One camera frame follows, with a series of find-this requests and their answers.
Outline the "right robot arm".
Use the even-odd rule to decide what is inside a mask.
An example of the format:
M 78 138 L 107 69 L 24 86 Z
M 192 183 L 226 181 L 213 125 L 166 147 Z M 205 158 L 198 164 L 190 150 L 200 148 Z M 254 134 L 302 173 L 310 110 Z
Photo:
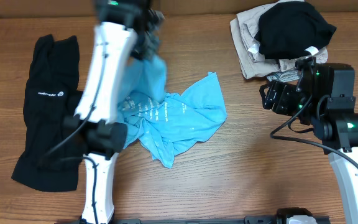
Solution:
M 323 149 L 339 186 L 347 223 L 358 223 L 358 113 L 355 70 L 343 63 L 296 62 L 297 84 L 269 81 L 260 87 L 262 106 L 289 120 L 270 133 L 273 139 L 303 142 Z M 318 142 L 279 136 L 294 120 L 307 125 Z

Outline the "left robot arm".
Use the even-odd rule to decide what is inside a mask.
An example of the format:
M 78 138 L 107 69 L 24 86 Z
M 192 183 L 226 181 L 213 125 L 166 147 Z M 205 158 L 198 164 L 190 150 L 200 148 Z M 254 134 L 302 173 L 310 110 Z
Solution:
M 72 133 L 49 149 L 41 166 L 85 163 L 85 206 L 77 223 L 113 223 L 113 178 L 127 126 L 118 123 L 119 90 L 127 60 L 150 60 L 159 46 L 155 31 L 164 16 L 151 0 L 95 1 L 98 24 L 88 79 L 75 114 L 64 121 Z

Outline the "light blue t-shirt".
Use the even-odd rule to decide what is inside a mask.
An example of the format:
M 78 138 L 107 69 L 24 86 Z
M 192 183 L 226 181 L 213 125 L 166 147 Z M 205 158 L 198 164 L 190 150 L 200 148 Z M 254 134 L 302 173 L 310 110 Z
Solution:
M 133 60 L 119 92 L 117 121 L 127 126 L 125 146 L 140 141 L 153 159 L 172 168 L 175 156 L 205 142 L 227 119 L 223 93 L 215 72 L 183 93 L 165 90 L 163 59 Z

